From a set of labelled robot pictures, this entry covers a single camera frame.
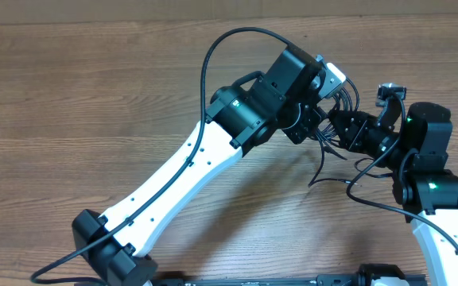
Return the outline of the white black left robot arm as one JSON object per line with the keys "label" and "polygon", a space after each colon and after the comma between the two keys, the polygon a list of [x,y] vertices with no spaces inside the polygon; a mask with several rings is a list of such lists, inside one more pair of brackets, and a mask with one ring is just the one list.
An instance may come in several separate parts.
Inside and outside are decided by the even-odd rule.
{"label": "white black left robot arm", "polygon": [[107,285],[147,285],[149,252],[168,224],[212,179],[282,131],[294,144],[324,118],[318,103],[346,75],[321,56],[288,45],[268,71],[221,87],[185,143],[137,190],[102,213],[73,221],[76,247]]}

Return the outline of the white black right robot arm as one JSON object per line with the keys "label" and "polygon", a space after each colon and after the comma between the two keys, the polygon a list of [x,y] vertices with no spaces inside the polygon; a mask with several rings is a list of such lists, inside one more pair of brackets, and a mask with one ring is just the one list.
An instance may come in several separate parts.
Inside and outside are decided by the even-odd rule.
{"label": "white black right robot arm", "polygon": [[392,172],[397,211],[417,239],[433,285],[458,285],[458,176],[448,170],[449,109],[416,102],[394,132],[401,107],[386,107],[388,122],[362,111],[329,115],[342,148],[366,154]]}

